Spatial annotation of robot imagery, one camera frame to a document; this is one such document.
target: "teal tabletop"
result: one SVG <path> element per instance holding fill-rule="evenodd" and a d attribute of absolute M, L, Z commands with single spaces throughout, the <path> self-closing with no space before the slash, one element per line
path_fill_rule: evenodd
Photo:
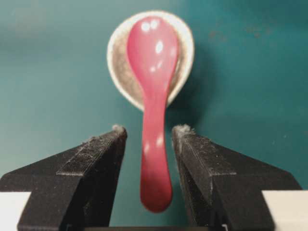
<path fill-rule="evenodd" d="M 146 10 L 179 16 L 195 40 L 192 72 L 166 113 L 174 198 L 161 214 L 139 199 L 142 112 L 106 62 L 114 29 Z M 0 175 L 121 124 L 128 140 L 110 225 L 185 226 L 170 132 L 186 123 L 308 189 L 307 12 L 306 0 L 2 0 Z"/>

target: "black jaw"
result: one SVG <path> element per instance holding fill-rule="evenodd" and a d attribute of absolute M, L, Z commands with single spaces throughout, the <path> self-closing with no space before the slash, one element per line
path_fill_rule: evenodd
<path fill-rule="evenodd" d="M 230 231 L 272 231 L 262 190 L 301 190 L 291 173 L 176 126 L 172 141 L 190 223 Z"/>

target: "red spoon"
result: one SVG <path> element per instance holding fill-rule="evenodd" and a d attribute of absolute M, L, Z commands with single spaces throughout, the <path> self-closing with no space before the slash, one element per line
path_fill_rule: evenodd
<path fill-rule="evenodd" d="M 127 54 L 143 93 L 141 202 L 152 212 L 162 212 L 172 200 L 164 125 L 169 85 L 178 58 L 177 36 L 162 18 L 145 17 L 129 34 Z"/>

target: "teal background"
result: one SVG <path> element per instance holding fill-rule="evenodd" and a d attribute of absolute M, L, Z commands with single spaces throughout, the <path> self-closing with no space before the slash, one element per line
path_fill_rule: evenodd
<path fill-rule="evenodd" d="M 195 39 L 188 82 L 167 110 L 174 200 L 139 200 L 142 113 L 113 85 L 113 30 L 145 10 L 181 17 Z M 214 142 L 290 171 L 308 189 L 308 1 L 2 0 L 0 175 L 126 127 L 112 226 L 187 225 L 170 131 L 188 123 Z"/>

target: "spoon handle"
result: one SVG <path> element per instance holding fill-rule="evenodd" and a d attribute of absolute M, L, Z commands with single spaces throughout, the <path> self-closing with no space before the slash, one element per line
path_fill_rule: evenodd
<path fill-rule="evenodd" d="M 158 94 L 144 99 L 140 196 L 152 212 L 164 211 L 172 199 L 165 151 L 166 98 Z"/>

